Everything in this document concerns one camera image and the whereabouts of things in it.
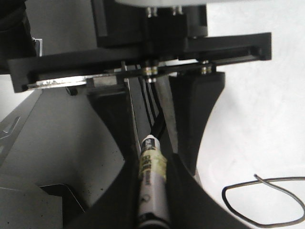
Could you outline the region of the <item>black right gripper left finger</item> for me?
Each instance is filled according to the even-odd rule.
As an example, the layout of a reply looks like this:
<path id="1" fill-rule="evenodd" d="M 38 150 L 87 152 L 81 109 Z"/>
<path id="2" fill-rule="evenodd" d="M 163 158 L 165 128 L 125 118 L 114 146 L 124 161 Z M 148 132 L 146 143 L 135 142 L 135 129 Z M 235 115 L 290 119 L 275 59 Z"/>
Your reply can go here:
<path id="1" fill-rule="evenodd" d="M 125 158 L 118 176 L 104 194 L 66 229 L 133 229 L 138 203 L 138 155 Z"/>

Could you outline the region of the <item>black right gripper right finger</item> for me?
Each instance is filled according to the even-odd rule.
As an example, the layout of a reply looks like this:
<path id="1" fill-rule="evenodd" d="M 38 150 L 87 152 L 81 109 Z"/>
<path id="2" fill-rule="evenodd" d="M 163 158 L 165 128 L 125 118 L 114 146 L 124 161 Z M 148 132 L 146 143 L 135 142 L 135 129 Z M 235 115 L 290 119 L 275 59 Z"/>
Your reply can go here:
<path id="1" fill-rule="evenodd" d="M 167 163 L 166 192 L 173 229 L 247 229 L 218 205 L 172 154 Z"/>

